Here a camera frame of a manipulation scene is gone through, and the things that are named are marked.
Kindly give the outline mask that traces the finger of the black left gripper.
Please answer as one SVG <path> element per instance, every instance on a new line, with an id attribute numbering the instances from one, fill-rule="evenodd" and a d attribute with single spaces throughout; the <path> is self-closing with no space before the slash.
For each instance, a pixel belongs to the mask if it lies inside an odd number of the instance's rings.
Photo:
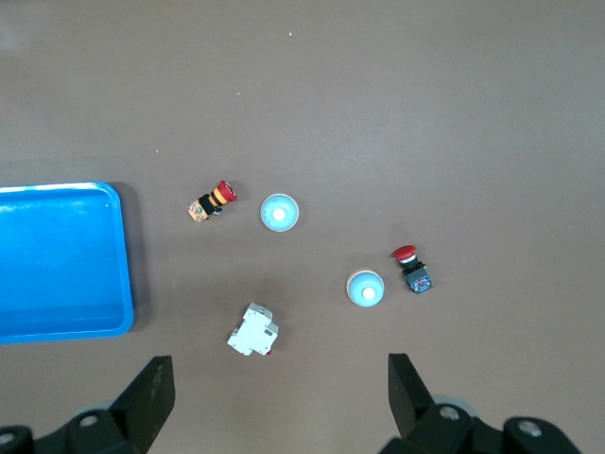
<path id="1" fill-rule="evenodd" d="M 36 439 L 27 426 L 1 428 L 3 453 L 147 453 L 174 408 L 172 357 L 150 360 L 106 409 L 74 416 Z"/>
<path id="2" fill-rule="evenodd" d="M 383 453 L 578 453 L 557 426 L 528 416 L 512 417 L 501 429 L 453 403 L 438 403 L 410 357 L 389 354 L 389 407 L 399 435 Z"/>

